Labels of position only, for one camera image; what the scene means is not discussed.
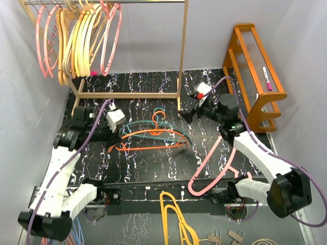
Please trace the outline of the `beige plastic hanger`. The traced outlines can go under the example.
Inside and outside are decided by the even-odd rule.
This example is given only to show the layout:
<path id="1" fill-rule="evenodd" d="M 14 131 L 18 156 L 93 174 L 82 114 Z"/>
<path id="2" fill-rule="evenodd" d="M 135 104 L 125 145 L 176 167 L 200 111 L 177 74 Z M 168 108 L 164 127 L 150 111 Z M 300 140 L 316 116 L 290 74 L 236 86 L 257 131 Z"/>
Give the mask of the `beige plastic hanger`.
<path id="1" fill-rule="evenodd" d="M 64 52 L 64 60 L 63 60 L 63 71 L 69 77 L 71 76 L 73 79 L 76 78 L 76 69 L 75 69 L 75 49 L 76 42 L 78 38 L 78 32 L 81 25 L 81 21 L 84 18 L 86 12 L 94 9 L 93 3 L 89 3 L 89 1 L 85 1 L 85 5 L 83 1 L 79 1 L 80 6 L 83 11 L 81 11 L 77 5 L 73 4 L 71 1 L 64 1 L 67 9 L 76 13 L 75 24 L 72 28 L 72 31 L 69 33 L 68 44 Z"/>

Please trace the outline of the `pink curved wire hanger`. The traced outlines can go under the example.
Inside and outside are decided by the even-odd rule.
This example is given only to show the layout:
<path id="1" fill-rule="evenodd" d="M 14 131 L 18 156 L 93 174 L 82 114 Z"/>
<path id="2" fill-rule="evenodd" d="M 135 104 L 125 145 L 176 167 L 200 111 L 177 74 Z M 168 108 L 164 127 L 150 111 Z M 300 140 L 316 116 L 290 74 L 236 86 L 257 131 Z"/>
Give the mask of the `pink curved wire hanger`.
<path id="1" fill-rule="evenodd" d="M 58 28 L 56 24 L 56 13 L 60 9 L 60 5 L 55 4 L 49 12 L 45 21 L 43 48 L 44 48 L 44 62 L 46 66 L 46 76 L 54 77 L 54 69 L 58 62 L 58 55 L 56 54 L 56 43 L 58 42 Z"/>

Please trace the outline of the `wooden hanger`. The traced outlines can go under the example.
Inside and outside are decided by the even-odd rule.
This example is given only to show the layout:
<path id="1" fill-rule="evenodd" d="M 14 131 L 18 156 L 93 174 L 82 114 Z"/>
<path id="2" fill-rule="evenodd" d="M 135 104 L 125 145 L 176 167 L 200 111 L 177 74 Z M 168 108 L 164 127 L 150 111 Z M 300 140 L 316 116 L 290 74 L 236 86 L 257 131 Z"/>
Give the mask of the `wooden hanger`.
<path id="1" fill-rule="evenodd" d="M 69 38 L 69 29 L 70 24 L 73 22 L 73 20 L 76 19 L 76 13 L 70 11 L 67 8 L 62 8 L 61 12 L 61 25 L 62 25 L 62 31 L 63 31 L 63 60 L 64 60 L 64 52 L 68 44 L 68 38 Z"/>
<path id="2" fill-rule="evenodd" d="M 56 24 L 58 29 L 58 40 L 59 40 L 59 48 L 58 48 L 58 81 L 61 86 L 68 85 L 68 78 L 64 74 L 62 70 L 62 61 L 63 61 L 63 31 L 61 25 L 61 12 L 62 9 L 59 8 L 56 13 Z"/>

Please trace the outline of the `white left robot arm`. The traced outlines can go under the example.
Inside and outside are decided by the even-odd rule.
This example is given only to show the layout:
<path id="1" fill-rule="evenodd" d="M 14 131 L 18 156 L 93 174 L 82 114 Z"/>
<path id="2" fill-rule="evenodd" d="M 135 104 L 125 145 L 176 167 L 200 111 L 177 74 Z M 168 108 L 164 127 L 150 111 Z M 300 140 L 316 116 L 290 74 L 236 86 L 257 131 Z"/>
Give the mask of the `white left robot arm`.
<path id="1" fill-rule="evenodd" d="M 106 100 L 99 112 L 93 107 L 77 106 L 70 120 L 64 123 L 53 142 L 52 155 L 42 185 L 28 211 L 18 216 L 26 230 L 26 244 L 31 236 L 65 241 L 76 216 L 91 201 L 104 201 L 102 181 L 86 179 L 72 194 L 67 185 L 73 169 L 89 142 L 106 142 L 110 148 L 122 139 L 118 127 L 126 117 L 111 100 Z"/>

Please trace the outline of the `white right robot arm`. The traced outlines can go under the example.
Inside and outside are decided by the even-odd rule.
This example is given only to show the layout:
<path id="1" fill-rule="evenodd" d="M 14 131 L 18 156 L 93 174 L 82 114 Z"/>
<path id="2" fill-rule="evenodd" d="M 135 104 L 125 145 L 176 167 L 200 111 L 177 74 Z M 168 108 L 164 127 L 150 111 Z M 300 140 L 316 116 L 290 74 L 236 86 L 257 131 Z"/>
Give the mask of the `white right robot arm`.
<path id="1" fill-rule="evenodd" d="M 247 131 L 246 122 L 239 118 L 237 98 L 229 93 L 219 96 L 214 104 L 209 98 L 212 88 L 205 82 L 198 84 L 190 97 L 195 99 L 192 108 L 180 111 L 187 123 L 192 123 L 195 114 L 219 123 L 219 132 L 234 149 L 245 155 L 265 176 L 267 182 L 255 181 L 247 175 L 228 182 L 223 191 L 225 198 L 238 203 L 248 198 L 268 205 L 279 218 L 284 218 L 312 202 L 309 177 L 297 167 L 273 156 L 252 131 Z"/>

